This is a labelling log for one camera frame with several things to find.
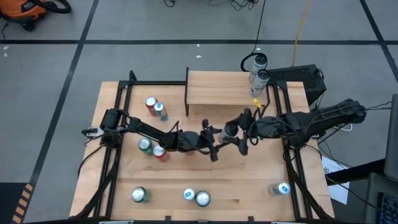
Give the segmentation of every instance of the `orange vacuum cleaner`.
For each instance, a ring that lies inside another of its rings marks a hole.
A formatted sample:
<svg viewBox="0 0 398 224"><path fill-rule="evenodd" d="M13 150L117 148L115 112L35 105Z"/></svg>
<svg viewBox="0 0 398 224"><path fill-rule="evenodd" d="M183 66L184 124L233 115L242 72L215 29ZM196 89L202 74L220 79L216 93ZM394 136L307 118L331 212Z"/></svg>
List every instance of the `orange vacuum cleaner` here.
<svg viewBox="0 0 398 224"><path fill-rule="evenodd" d="M67 0L59 0L65 7L59 8L54 2L44 0L0 0L0 17L16 22L27 31L35 29L35 22L48 11L68 14L71 7Z"/></svg>

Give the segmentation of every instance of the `gray floor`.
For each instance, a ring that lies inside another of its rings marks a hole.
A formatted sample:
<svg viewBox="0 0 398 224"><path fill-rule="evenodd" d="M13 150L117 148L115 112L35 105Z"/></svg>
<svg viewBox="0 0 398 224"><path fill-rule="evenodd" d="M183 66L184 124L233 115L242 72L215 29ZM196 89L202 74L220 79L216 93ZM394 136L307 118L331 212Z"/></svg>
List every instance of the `gray floor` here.
<svg viewBox="0 0 398 224"><path fill-rule="evenodd" d="M7 39L80 39L93 0L69 2L73 13L49 14L32 33L11 24L5 31ZM255 39L261 4L237 12L229 4L211 7L206 2L177 0L174 8L167 8L161 0L99 0L87 39ZM259 38L294 40L305 3L268 0ZM367 4L384 39L398 40L398 2ZM300 39L377 40L360 2L354 0L313 1ZM0 44L0 126L7 127L1 135L0 182L29 181L76 47ZM267 54L269 68L291 66L293 45L258 47ZM84 45L25 222L68 217L84 150L80 130L91 123L102 81L126 79L130 69L139 80L184 80L187 66L239 71L241 59L252 48L252 44ZM388 49L398 60L398 46ZM379 45L299 45L297 50L296 65L315 63L324 71L328 91L322 106L346 98L374 106L398 92ZM338 132L328 140L334 157L352 166L384 157L388 120L389 111L373 111L352 132ZM363 197L365 187L364 181L351 184ZM351 195L347 206L334 203L334 208L337 217L348 221L360 221L363 212L363 204Z"/></svg>

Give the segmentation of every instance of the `black floor stripe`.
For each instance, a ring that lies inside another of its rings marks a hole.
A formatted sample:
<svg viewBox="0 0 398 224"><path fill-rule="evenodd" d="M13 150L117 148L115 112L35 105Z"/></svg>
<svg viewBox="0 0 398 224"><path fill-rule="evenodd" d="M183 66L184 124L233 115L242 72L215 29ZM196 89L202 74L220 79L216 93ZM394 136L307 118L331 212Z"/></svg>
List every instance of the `black floor stripe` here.
<svg viewBox="0 0 398 224"><path fill-rule="evenodd" d="M75 74L76 66L79 61L81 51L83 50L84 46L84 40L87 38L88 30L90 29L91 22L93 21L94 13L96 11L97 5L98 5L99 0L94 0L93 5L91 6L90 13L88 14L88 18L85 24L85 28L83 29L83 32L81 34L79 44L76 48L75 55L73 56L68 75L65 79L65 83L63 84L62 91L60 94L60 97L58 99L57 105L55 107L54 114L51 118L50 126L47 130L47 133L45 134L44 142L42 145L42 148L40 150L39 157L37 158L36 165L34 167L32 177L30 178L30 183L35 187L37 184L37 181L39 179L40 173L42 171L43 165L44 165L44 160L47 156L47 153L49 151L50 143L52 140L52 137L55 132L55 128L57 127L58 120L61 115L61 110L63 108L63 104L65 103L65 99L67 98L68 90L70 87L70 84L72 82L73 75Z"/></svg>
<svg viewBox="0 0 398 224"><path fill-rule="evenodd" d="M0 44L79 44L80 40L0 40ZM255 44L256 40L84 40L84 44L157 45L157 44ZM265 45L294 45L294 40L258 40ZM398 40L299 40L299 45L398 45Z"/></svg>
<svg viewBox="0 0 398 224"><path fill-rule="evenodd" d="M395 78L396 78L396 80L398 82L397 64L395 63L394 59L391 56L390 50L388 49L387 44L384 41L383 36L381 35L379 28L377 27L376 21L374 20L374 18L372 16L372 13L371 13L371 11L370 11L370 9L368 7L368 4L366 4L365 0L360 0L360 2L361 2L363 10L365 11L366 17L368 18L369 23L371 24L373 32L374 32L374 34L377 37L377 40L381 42L381 45L380 45L381 49L382 49L382 51L384 53L384 56L386 57L386 60L387 60L387 62L389 64L389 66L390 66L390 69L391 69L392 73L394 74L394 76L395 76ZM393 45L392 43L395 43L395 42L396 41L389 41L389 43L390 43L389 45Z"/></svg>
<svg viewBox="0 0 398 224"><path fill-rule="evenodd" d="M79 44L80 40L0 40L0 44Z"/></svg>

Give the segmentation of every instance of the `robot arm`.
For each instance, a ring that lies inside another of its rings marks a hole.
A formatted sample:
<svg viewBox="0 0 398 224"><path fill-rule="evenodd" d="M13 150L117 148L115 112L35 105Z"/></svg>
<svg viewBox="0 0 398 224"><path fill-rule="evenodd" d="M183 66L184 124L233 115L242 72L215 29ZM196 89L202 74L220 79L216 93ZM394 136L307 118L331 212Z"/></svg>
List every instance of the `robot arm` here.
<svg viewBox="0 0 398 224"><path fill-rule="evenodd" d="M125 127L119 127L122 115L129 119ZM357 101L345 100L335 106L317 109L309 113L294 112L281 114L277 117L266 116L255 120L250 109L246 108L236 119L228 121L226 127L237 127L243 130L242 139L236 136L228 136L221 144L214 146L214 134L222 129L216 129L208 125L205 119L202 122L203 130L198 134L193 131L169 131L167 133L156 129L139 118L129 116L123 110L106 110L100 128L104 131L101 145L116 147L118 136L124 133L137 133L159 143L167 151L199 151L210 155L211 161L217 161L219 149L234 144L242 155L248 154L248 139L265 139L286 137L293 147L302 147L309 139L334 126L347 123L361 123L366 117L366 110Z"/></svg>

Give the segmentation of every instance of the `soda can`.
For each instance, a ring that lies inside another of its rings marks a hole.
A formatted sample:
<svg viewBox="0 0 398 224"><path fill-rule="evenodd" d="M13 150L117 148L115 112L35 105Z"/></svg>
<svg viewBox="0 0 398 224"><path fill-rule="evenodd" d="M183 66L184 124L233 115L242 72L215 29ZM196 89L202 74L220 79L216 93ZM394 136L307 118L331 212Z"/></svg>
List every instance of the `soda can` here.
<svg viewBox="0 0 398 224"><path fill-rule="evenodd" d="M251 85L250 95L257 97L262 93L269 80L269 72L267 70L260 70Z"/></svg>
<svg viewBox="0 0 398 224"><path fill-rule="evenodd" d="M288 195L290 192L290 186L286 182L279 182L277 184L271 184L268 187L268 190L272 195Z"/></svg>
<svg viewBox="0 0 398 224"><path fill-rule="evenodd" d="M157 103L157 99L153 96L148 97L145 101L145 106L147 106L147 109L152 116L157 116L154 110L155 103Z"/></svg>
<svg viewBox="0 0 398 224"><path fill-rule="evenodd" d="M147 156L153 155L152 141L147 138L143 138L138 142L138 148Z"/></svg>
<svg viewBox="0 0 398 224"><path fill-rule="evenodd" d="M156 146L154 148L154 156L160 161L160 162L166 162L170 159L170 154L162 147Z"/></svg>
<svg viewBox="0 0 398 224"><path fill-rule="evenodd" d="M191 201L195 199L195 191L193 189L185 189L183 196L185 200Z"/></svg>
<svg viewBox="0 0 398 224"><path fill-rule="evenodd" d="M201 190L197 193L196 200L199 206L206 207L208 204L210 204L210 194L204 190Z"/></svg>
<svg viewBox="0 0 398 224"><path fill-rule="evenodd" d="M167 115L166 107L164 106L163 103L161 103L161 102L155 103L154 109L155 109L156 115L158 117L160 117L161 121L167 121L169 116Z"/></svg>
<svg viewBox="0 0 398 224"><path fill-rule="evenodd" d="M146 203L150 200L150 192L143 187L136 187L131 192L131 199L136 203Z"/></svg>
<svg viewBox="0 0 398 224"><path fill-rule="evenodd" d="M238 127L234 124L227 124L218 136L219 143L228 143L228 138L233 138L238 133Z"/></svg>
<svg viewBox="0 0 398 224"><path fill-rule="evenodd" d="M254 59L253 66L251 67L249 73L250 83L253 83L258 71L266 69L267 64L268 64L268 59L266 56L264 57L262 55L258 55L256 59Z"/></svg>

